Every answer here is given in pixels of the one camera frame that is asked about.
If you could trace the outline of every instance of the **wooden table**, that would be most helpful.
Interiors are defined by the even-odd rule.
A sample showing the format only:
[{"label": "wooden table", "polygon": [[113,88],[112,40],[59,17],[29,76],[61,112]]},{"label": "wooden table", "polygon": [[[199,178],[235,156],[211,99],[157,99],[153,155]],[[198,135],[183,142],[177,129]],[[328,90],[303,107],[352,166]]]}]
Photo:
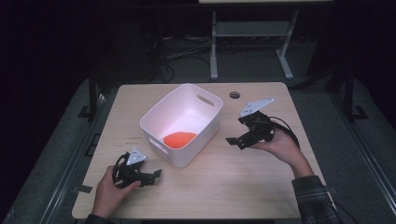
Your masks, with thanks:
[{"label": "wooden table", "polygon": [[[185,168],[176,168],[150,147],[140,127],[141,118],[177,84],[127,85],[119,89],[105,128],[83,182],[91,193],[80,192],[73,208],[75,218],[92,210],[96,184],[108,165],[138,145],[148,156],[141,171],[163,169],[155,186],[139,188],[114,214],[117,218],[297,218],[300,216],[286,163],[272,154],[230,146],[226,137],[248,129],[237,120],[250,101],[274,97],[261,110],[285,120],[296,133],[303,153],[316,175],[324,180],[287,87],[283,83],[210,83],[197,86],[217,95],[224,103],[219,131]],[[232,99],[231,91],[241,94]]]}]

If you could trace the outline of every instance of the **black cable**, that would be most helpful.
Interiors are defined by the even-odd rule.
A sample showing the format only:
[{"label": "black cable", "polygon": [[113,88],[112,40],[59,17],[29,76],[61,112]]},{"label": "black cable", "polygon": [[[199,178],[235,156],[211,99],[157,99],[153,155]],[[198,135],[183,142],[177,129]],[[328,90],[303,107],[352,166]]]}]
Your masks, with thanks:
[{"label": "black cable", "polygon": [[288,127],[288,129],[291,130],[289,124],[287,122],[285,122],[285,120],[277,118],[277,117],[268,117],[268,118],[270,118],[270,119],[278,119],[278,120],[282,121]]},{"label": "black cable", "polygon": [[165,75],[163,74],[163,72],[161,72],[161,69],[159,69],[159,71],[158,71],[159,79],[162,82],[162,84],[169,83],[175,76],[175,69],[173,69],[173,67],[170,66],[169,64],[160,64],[160,66],[161,65],[165,67],[166,72],[167,72],[168,69],[171,70],[171,76],[168,79],[166,79]]}]

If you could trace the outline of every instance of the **orange object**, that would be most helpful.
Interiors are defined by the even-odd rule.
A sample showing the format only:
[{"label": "orange object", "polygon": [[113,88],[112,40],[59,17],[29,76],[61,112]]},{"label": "orange object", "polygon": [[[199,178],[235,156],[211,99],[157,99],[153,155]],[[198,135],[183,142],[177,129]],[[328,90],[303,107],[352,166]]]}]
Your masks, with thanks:
[{"label": "orange object", "polygon": [[196,133],[185,132],[171,133],[163,139],[163,142],[172,149],[180,149],[186,146],[196,135]]}]

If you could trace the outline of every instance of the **wrist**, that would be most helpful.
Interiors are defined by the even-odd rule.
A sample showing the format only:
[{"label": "wrist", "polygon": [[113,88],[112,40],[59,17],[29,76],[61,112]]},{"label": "wrist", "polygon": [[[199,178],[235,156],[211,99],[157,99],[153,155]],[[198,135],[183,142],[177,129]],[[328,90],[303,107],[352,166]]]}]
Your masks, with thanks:
[{"label": "wrist", "polygon": [[303,159],[294,164],[290,164],[290,168],[293,171],[294,178],[301,178],[309,175],[314,175],[314,171],[311,168],[311,165],[306,159]]}]

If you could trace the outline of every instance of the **sleeve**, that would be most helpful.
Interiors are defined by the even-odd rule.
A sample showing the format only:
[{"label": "sleeve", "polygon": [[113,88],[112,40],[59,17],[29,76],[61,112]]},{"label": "sleeve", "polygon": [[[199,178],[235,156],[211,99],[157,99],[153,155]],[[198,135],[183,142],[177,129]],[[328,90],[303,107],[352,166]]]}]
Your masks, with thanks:
[{"label": "sleeve", "polygon": [[343,223],[317,175],[291,181],[303,223]]},{"label": "sleeve", "polygon": [[85,219],[84,224],[114,224],[114,222],[103,217],[89,214],[87,219]]}]

